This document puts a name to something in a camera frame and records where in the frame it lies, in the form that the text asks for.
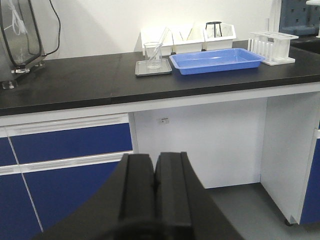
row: black device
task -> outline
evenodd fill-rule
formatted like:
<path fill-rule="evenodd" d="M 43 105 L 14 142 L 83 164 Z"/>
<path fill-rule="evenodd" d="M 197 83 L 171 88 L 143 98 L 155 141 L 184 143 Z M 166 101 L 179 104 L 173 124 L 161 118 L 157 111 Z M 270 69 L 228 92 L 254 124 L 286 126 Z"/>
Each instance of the black device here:
<path fill-rule="evenodd" d="M 124 154 L 104 185 L 33 240 L 243 240 L 195 174 L 186 152 Z"/>

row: blue pegboard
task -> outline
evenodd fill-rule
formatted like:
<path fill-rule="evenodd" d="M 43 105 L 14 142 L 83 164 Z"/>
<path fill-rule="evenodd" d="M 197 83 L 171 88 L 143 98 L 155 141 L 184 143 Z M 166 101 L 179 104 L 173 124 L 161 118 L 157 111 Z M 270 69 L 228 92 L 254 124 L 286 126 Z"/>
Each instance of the blue pegboard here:
<path fill-rule="evenodd" d="M 306 0 L 282 0 L 279 32 L 296 36 L 318 34 L 319 8 L 306 5 Z"/>

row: cabinet drawer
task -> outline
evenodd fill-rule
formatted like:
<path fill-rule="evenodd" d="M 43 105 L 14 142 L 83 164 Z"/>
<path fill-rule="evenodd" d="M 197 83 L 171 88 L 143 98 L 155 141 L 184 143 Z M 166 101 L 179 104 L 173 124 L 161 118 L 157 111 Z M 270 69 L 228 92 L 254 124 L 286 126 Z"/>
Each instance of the cabinet drawer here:
<path fill-rule="evenodd" d="M 132 150 L 128 123 L 11 136 L 20 164 Z"/>
<path fill-rule="evenodd" d="M 30 240 L 40 232 L 21 174 L 0 176 L 0 239 Z"/>
<path fill-rule="evenodd" d="M 0 166 L 17 164 L 7 137 L 0 137 Z"/>
<path fill-rule="evenodd" d="M 87 201 L 117 162 L 25 173 L 42 227 L 48 229 Z"/>
<path fill-rule="evenodd" d="M 300 224 L 320 221 L 320 131 L 317 135 Z"/>

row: blue tray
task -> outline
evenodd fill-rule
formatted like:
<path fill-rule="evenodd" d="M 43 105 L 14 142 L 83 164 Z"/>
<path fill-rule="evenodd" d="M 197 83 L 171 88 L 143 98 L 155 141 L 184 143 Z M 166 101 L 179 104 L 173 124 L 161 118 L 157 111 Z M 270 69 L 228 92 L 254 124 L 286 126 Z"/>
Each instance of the blue tray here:
<path fill-rule="evenodd" d="M 257 68 L 265 60 L 263 56 L 243 48 L 176 54 L 170 59 L 182 75 Z"/>

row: wheel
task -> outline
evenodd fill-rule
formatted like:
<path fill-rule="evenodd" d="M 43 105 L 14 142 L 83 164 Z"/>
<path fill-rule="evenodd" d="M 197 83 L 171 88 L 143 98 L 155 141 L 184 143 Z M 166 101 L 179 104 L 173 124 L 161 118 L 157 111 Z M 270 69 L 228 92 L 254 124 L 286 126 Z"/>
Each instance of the wheel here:
<path fill-rule="evenodd" d="M 292 227 L 294 225 L 294 223 L 288 222 L 287 219 L 284 220 L 284 224 L 287 225 L 288 227 Z"/>

